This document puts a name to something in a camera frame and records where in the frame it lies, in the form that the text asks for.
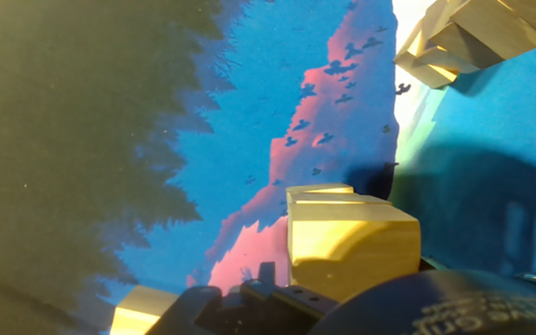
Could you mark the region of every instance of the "painted sky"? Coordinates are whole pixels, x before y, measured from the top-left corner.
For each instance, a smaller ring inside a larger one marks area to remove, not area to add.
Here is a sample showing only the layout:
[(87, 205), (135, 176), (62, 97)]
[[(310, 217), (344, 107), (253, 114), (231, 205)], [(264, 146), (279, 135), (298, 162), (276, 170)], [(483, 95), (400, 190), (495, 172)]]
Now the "painted sky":
[(283, 221), (287, 186), (344, 181), (354, 168), (381, 168), (394, 160), (397, 125), (390, 59), (395, 18), (390, 5), (361, 2), (349, 10), (328, 40), (328, 63), (305, 72), (301, 87), (307, 97), (291, 116), (287, 133), (272, 140), (269, 183), (222, 221), (219, 237), (207, 252), (208, 262), (217, 263), (211, 284), (228, 289), (240, 282), (239, 267), (257, 275), (261, 261), (276, 261), (277, 281), (286, 285), (286, 245), (272, 253), (240, 251), (239, 245), (252, 243), (249, 239), (267, 238), (245, 227)]
[[(192, 112), (178, 121), (189, 129), (172, 143), (187, 166), (168, 182), (195, 201), (203, 220), (158, 226), (146, 236), (150, 248), (125, 247), (119, 256), (144, 286), (181, 293), (188, 278), (208, 283), (213, 271), (224, 271), (215, 264), (229, 263), (223, 258), (244, 227), (243, 235), (269, 232), (283, 217), (285, 187), (345, 180), (354, 168), (377, 170), (395, 159), (391, 1), (355, 8), (347, 1), (252, 1), (230, 10), (222, 19), (229, 38), (202, 41), (207, 52), (197, 60), (210, 99), (183, 93)], [(230, 255), (242, 257), (237, 248)], [(240, 268), (257, 262), (232, 265), (233, 279), (223, 286), (237, 284)], [(130, 290), (107, 286), (110, 302)]]

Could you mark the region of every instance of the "bird silhouette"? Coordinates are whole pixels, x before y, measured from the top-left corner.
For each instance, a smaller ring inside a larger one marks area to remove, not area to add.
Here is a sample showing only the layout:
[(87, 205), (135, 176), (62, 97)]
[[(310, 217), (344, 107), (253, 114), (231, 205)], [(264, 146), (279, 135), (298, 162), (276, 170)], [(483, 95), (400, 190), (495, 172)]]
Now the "bird silhouette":
[(246, 180), (246, 185), (250, 185), (252, 183), (256, 182), (256, 179), (253, 176), (249, 176)]
[(292, 137), (287, 137), (287, 144), (285, 144), (286, 147), (293, 146), (297, 144), (298, 140), (294, 140)]
[(349, 43), (344, 47), (345, 50), (347, 50), (346, 56), (344, 57), (345, 60), (351, 59), (355, 55), (360, 55), (363, 53), (363, 50), (356, 49), (355, 43)]
[(330, 135), (328, 133), (325, 133), (324, 137), (320, 141), (318, 141), (317, 144), (318, 145), (319, 144), (326, 144), (326, 143), (332, 141), (332, 139), (334, 139), (334, 135)]
[(410, 90), (410, 84), (408, 84), (406, 87), (405, 87), (405, 84), (400, 84), (398, 85), (398, 91), (396, 92), (396, 95), (403, 95), (409, 92), (409, 90)]
[(330, 67), (324, 70), (326, 74), (334, 75), (334, 74), (344, 74), (346, 72), (352, 71), (357, 67), (357, 63), (352, 63), (349, 66), (342, 66), (342, 62), (340, 60), (334, 60)]
[(379, 46), (379, 45), (382, 45), (382, 44), (383, 44), (382, 41), (378, 41), (374, 37), (370, 37), (370, 38), (368, 38), (368, 42), (366, 44), (364, 44), (361, 48), (366, 49), (366, 48), (369, 48), (369, 47), (375, 47), (375, 46)]
[(299, 120), (299, 124), (297, 126), (295, 126), (295, 128), (293, 128), (293, 131), (305, 129), (310, 124), (311, 124), (311, 122), (301, 119), (301, 120)]
[(334, 101), (335, 104), (339, 104), (339, 103), (346, 103), (348, 101), (351, 101), (353, 99), (353, 97), (349, 97), (348, 95), (346, 94), (342, 94), (341, 95), (341, 98)]
[(314, 92), (315, 85), (314, 84), (305, 84), (305, 86), (301, 89), (301, 98), (307, 98), (311, 96), (316, 96), (317, 94)]

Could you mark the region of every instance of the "painted tree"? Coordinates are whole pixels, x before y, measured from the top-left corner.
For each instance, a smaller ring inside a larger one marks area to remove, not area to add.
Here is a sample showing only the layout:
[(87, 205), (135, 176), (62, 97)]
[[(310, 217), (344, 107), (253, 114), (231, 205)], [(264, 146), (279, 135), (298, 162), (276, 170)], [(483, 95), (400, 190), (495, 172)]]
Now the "painted tree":
[(0, 333), (104, 327), (65, 315), (92, 276), (128, 277), (100, 232), (128, 241), (136, 222), (198, 218), (164, 186), (184, 162), (147, 139), (161, 113), (186, 113), (176, 94), (199, 88), (195, 35), (220, 39), (219, 11), (219, 0), (0, 0)]

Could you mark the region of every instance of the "black object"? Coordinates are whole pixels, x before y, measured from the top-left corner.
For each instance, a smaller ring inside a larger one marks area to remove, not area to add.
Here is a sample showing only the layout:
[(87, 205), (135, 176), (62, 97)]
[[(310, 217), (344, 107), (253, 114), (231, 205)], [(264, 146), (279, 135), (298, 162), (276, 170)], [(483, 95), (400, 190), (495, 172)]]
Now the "black object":
[(536, 275), (514, 278), (434, 265), (338, 303), (275, 285), (275, 265), (226, 297), (190, 288), (148, 335), (536, 334)]

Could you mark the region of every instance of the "tree silhouette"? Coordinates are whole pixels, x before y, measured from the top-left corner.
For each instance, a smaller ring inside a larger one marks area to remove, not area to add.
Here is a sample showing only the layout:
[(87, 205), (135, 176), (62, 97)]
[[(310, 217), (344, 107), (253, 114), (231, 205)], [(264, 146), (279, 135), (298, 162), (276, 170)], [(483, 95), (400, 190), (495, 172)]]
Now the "tree silhouette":
[(0, 0), (0, 333), (94, 331), (63, 313), (90, 277), (129, 280), (100, 232), (198, 219), (164, 186), (183, 160), (147, 139), (186, 114), (176, 94), (199, 88), (195, 36), (221, 38), (219, 3)]

